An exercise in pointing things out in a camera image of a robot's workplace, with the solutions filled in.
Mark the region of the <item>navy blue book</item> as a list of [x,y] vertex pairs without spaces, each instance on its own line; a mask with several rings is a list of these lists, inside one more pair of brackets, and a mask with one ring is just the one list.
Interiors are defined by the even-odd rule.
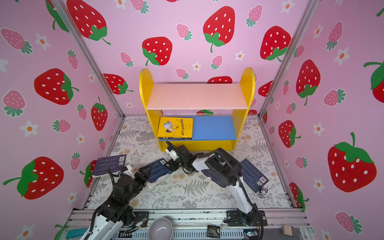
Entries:
[[150,175],[147,180],[149,189],[153,188],[173,173],[173,171],[166,167],[166,164],[167,161],[165,159],[159,159],[143,167],[144,171]]

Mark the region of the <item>yellow cartoon cover book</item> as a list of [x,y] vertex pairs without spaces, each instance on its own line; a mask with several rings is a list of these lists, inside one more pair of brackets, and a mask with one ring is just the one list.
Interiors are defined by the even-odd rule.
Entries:
[[161,117],[157,137],[162,140],[191,140],[193,123],[193,118]]

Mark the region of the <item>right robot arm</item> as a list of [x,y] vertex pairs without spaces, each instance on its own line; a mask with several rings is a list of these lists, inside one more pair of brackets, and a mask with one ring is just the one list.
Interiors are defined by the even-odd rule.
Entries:
[[261,228],[268,225],[264,213],[248,196],[240,162],[228,152],[218,148],[210,153],[192,155],[184,145],[176,147],[168,141],[166,144],[168,145],[166,153],[172,158],[166,163],[166,168],[172,172],[182,168],[187,174],[209,170],[224,187],[231,190],[237,203],[237,209],[227,212],[225,224],[230,227],[257,226]]

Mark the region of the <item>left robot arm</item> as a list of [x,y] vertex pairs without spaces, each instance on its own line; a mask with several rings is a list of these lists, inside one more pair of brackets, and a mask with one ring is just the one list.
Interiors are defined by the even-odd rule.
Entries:
[[122,227],[129,227],[126,234],[131,234],[147,225],[149,213],[139,212],[136,215],[130,202],[147,185],[151,168],[140,168],[133,176],[129,172],[128,167],[123,167],[118,174],[107,168],[112,180],[112,193],[94,211],[91,225],[82,240],[110,240]]

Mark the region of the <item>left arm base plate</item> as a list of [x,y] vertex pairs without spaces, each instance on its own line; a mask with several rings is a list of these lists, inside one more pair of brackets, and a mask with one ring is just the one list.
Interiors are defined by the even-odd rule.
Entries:
[[134,228],[137,224],[139,227],[145,228],[148,224],[150,212],[147,211],[133,211],[123,219],[123,228]]

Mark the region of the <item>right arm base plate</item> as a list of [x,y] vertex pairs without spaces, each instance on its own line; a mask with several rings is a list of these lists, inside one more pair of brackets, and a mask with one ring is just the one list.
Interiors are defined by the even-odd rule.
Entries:
[[268,225],[264,211],[251,211],[245,214],[240,210],[227,211],[224,223],[230,227],[266,227]]

